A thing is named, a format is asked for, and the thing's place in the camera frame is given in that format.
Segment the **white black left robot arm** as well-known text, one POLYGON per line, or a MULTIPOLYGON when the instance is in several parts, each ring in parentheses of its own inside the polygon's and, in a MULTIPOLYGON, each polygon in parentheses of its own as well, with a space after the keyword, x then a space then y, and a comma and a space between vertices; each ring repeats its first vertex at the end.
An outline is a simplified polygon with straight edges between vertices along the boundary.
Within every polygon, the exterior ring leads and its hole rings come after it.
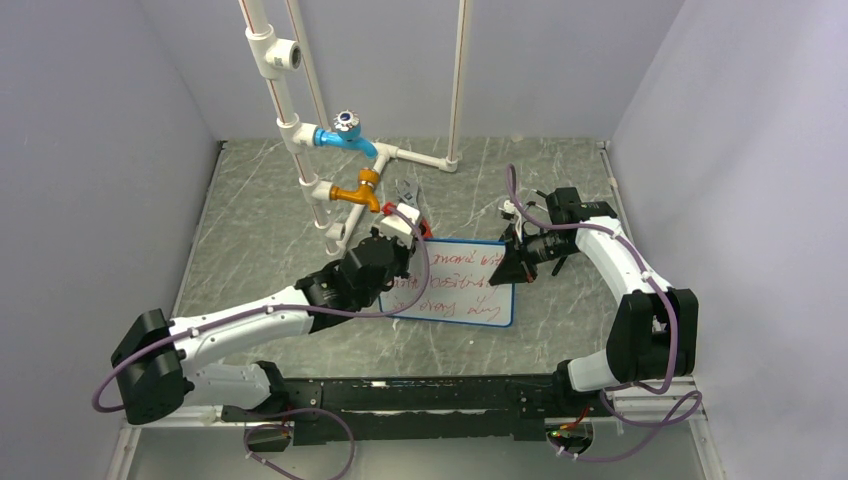
POLYGON ((126 420, 158 421, 184 406, 226 405, 279 417, 288 403, 284 378, 275 363, 246 367, 220 359, 279 338, 310 335, 353 318, 368 318, 368 307, 408 278, 420 242, 367 237, 341 259, 294 285, 236 307, 168 319, 160 309, 140 314, 111 355, 126 420))

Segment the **blue framed whiteboard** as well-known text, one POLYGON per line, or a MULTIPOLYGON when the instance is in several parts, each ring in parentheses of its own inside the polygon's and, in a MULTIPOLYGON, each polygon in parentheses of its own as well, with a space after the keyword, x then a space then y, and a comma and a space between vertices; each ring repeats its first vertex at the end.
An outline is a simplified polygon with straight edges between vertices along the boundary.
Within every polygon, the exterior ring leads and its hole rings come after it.
POLYGON ((506 328, 514 320, 515 287, 489 283, 506 252, 497 241, 428 239, 430 275, 421 255, 410 262, 410 276, 397 278, 378 299, 382 312, 402 307, 402 319, 506 328))

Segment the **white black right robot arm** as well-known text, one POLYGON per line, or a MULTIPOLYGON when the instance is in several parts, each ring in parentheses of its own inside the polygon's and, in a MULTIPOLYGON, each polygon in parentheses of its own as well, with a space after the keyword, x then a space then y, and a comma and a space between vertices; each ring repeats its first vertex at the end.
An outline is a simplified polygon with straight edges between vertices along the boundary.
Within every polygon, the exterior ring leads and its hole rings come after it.
POLYGON ((574 415, 590 398, 616 387, 660 381, 665 392, 676 377, 695 367, 699 303, 659 275, 635 249, 615 210, 605 201, 585 202, 576 188, 558 188, 543 197, 549 220, 530 233, 530 220, 511 201, 500 206, 508 225, 500 239, 505 254, 491 285, 531 283, 539 265, 584 254, 618 303, 606 344, 599 351, 560 362, 553 374, 551 401, 574 415))

